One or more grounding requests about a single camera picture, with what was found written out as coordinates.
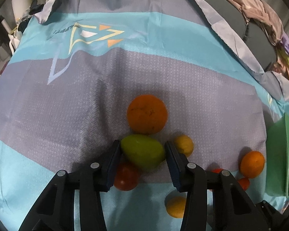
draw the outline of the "yellow lemon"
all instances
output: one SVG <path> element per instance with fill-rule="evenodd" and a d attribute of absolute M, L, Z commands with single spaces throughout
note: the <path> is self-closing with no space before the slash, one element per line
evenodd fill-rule
<path fill-rule="evenodd" d="M 176 139 L 174 139 L 174 144 L 176 145 L 178 151 L 186 155 L 186 157 L 190 156 L 194 150 L 194 143 L 187 135 L 178 136 Z"/>
<path fill-rule="evenodd" d="M 182 196 L 173 197 L 166 204 L 167 213 L 174 218 L 183 218 L 186 198 Z"/>

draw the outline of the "orange triangle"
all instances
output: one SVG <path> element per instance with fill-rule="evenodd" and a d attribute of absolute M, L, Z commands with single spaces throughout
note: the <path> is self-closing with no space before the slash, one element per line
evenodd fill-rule
<path fill-rule="evenodd" d="M 99 25 L 99 30 L 111 28 L 111 26 Z"/>
<path fill-rule="evenodd" d="M 118 39 L 118 40 L 108 40 L 108 47 L 110 48 L 112 45 L 122 41 L 123 39 Z"/>

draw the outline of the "green plate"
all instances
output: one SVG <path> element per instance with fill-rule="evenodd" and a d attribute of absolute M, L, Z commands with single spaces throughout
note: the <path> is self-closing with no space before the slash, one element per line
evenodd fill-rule
<path fill-rule="evenodd" d="M 289 197 L 289 115 L 284 114 L 267 131 L 266 192 Z"/>

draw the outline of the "screw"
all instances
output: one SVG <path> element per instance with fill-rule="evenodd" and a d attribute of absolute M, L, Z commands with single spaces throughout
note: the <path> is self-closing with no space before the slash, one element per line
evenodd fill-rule
<path fill-rule="evenodd" d="M 91 168 L 98 168 L 98 167 L 99 167 L 99 163 L 94 162 L 94 163 L 91 164 L 90 167 L 91 167 Z"/>
<path fill-rule="evenodd" d="M 223 176 L 229 176 L 230 175 L 230 172 L 228 170 L 223 170 L 222 171 L 222 175 Z"/>
<path fill-rule="evenodd" d="M 65 171 L 64 170 L 60 170 L 57 173 L 58 176 L 64 176 L 65 175 Z"/>
<path fill-rule="evenodd" d="M 190 163 L 187 164 L 187 167 L 189 167 L 189 168 L 196 168 L 196 164 L 193 163 L 193 162 L 190 162 Z"/>

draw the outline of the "tomato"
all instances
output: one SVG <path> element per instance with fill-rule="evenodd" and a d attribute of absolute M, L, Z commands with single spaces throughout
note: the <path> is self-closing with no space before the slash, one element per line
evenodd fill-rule
<path fill-rule="evenodd" d="M 213 169 L 211 172 L 219 174 L 223 170 L 224 169 L 222 169 L 222 168 L 217 168 L 217 169 Z"/>
<path fill-rule="evenodd" d="M 119 164 L 113 185 L 122 191 L 130 191 L 139 182 L 140 171 L 130 162 Z"/>
<path fill-rule="evenodd" d="M 249 179 L 246 177 L 239 179 L 238 183 L 241 185 L 241 187 L 244 191 L 246 191 L 249 188 L 250 182 L 249 182 Z"/>

